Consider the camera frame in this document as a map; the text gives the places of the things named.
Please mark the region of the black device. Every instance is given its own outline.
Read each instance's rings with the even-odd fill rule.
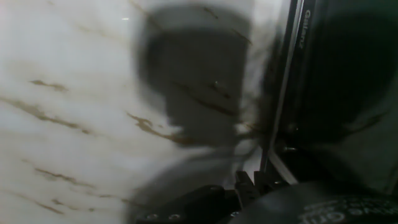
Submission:
[[[352,133],[335,124],[382,97],[396,73],[397,30],[398,1],[292,0],[274,135],[254,183],[238,171],[234,190],[204,186],[136,223],[398,223],[398,198],[337,180],[307,150]]]

